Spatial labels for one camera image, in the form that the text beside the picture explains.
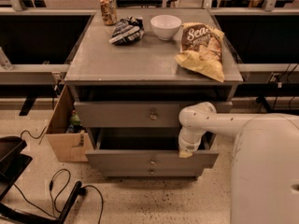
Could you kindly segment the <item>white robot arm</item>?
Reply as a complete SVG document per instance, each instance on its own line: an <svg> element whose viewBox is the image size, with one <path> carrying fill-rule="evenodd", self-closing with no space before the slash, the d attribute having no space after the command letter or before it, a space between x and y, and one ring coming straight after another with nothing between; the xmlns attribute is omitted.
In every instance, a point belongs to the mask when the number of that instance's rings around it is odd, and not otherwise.
<svg viewBox="0 0 299 224"><path fill-rule="evenodd" d="M179 149L194 152L207 133L235 139L231 224L299 224L299 117L223 114L209 102L178 115Z"/></svg>

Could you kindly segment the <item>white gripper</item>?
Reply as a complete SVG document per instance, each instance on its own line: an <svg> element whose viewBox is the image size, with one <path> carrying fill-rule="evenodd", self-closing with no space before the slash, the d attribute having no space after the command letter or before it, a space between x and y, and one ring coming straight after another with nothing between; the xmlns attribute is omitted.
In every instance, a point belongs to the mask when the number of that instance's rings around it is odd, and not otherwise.
<svg viewBox="0 0 299 224"><path fill-rule="evenodd" d="M204 134L204 130L193 131L182 127L178 135L179 156L184 159L191 157L199 148Z"/></svg>

